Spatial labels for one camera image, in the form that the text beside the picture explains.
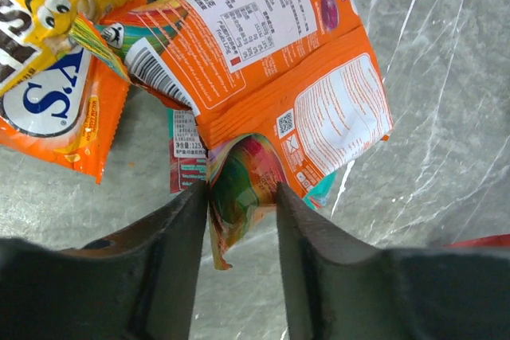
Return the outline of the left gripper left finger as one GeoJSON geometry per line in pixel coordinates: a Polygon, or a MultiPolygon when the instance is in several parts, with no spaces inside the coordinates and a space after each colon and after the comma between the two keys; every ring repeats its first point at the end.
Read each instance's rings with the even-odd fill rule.
{"type": "Polygon", "coordinates": [[[206,226],[206,183],[83,248],[1,241],[4,339],[186,339],[206,226]]]}

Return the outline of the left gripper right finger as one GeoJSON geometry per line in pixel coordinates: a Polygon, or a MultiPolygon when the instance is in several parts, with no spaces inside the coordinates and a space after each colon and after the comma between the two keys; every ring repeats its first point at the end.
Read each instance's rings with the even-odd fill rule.
{"type": "Polygon", "coordinates": [[[508,248],[376,248],[277,188],[292,339],[506,339],[508,248]]]}

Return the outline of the orange lay's chip bag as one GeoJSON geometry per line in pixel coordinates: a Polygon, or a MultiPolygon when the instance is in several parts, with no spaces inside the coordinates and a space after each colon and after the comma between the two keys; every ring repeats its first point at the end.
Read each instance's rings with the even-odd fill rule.
{"type": "Polygon", "coordinates": [[[8,92],[1,91],[2,144],[100,180],[129,82],[119,61],[107,65],[99,58],[103,49],[98,33],[86,48],[80,32],[145,2],[126,2],[97,22],[77,17],[67,54],[8,92]]]}

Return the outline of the orange skittles packet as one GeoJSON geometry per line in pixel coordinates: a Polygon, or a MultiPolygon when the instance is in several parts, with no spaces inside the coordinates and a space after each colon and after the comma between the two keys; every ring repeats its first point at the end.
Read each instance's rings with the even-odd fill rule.
{"type": "Polygon", "coordinates": [[[275,202],[307,196],[393,127],[354,0],[157,0],[74,40],[172,108],[207,152],[214,265],[275,202]]]}

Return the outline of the yellow m&m's packet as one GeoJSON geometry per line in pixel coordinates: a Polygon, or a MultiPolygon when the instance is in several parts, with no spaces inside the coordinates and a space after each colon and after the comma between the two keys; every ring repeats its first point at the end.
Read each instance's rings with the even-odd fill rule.
{"type": "Polygon", "coordinates": [[[73,47],[79,16],[99,21],[131,0],[1,0],[1,91],[55,64],[73,47]]]}

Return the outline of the red paper bag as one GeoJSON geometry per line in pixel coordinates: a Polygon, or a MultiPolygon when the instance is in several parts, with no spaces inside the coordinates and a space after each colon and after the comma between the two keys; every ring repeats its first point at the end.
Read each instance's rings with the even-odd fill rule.
{"type": "Polygon", "coordinates": [[[453,244],[447,244],[447,248],[509,248],[510,234],[487,236],[473,240],[466,240],[453,244]]]}

